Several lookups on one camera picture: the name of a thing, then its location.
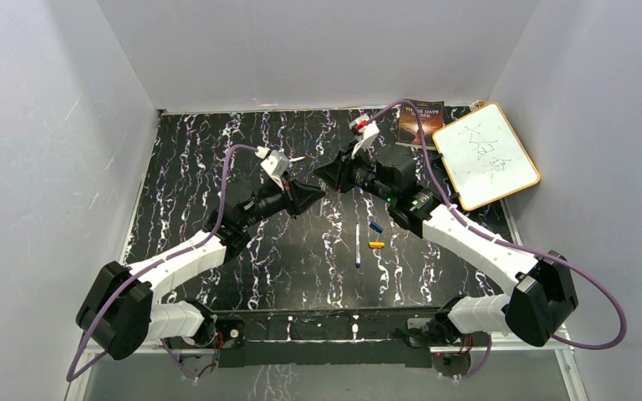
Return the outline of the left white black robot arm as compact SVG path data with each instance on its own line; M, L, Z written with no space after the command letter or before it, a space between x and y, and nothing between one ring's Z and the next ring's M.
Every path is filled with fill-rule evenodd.
M194 301L162 304L161 298L203 272L237 258L251 241L250 229L285 211L296 217L325 195L324 190L292 180L267 179L254 186L231 180L222 209L215 209L203 230L146 261L123 266L112 261L100 269L75 321L114 360L129 357L143 343L186 338L197 348L215 340L214 313Z

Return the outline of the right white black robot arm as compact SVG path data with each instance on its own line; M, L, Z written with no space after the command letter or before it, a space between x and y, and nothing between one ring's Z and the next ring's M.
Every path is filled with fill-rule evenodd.
M500 246L490 231L455 217L437 192L417 180L415 160L404 147L392 145L373 159L351 153L341 150L314 174L331 190L358 187L386 201L397 226L453 252L502 289L496 296L452 298L412 330L417 339L457 346L474 332L508 332L542 347L576 309L573 279L567 267L555 263L557 252L536 257Z

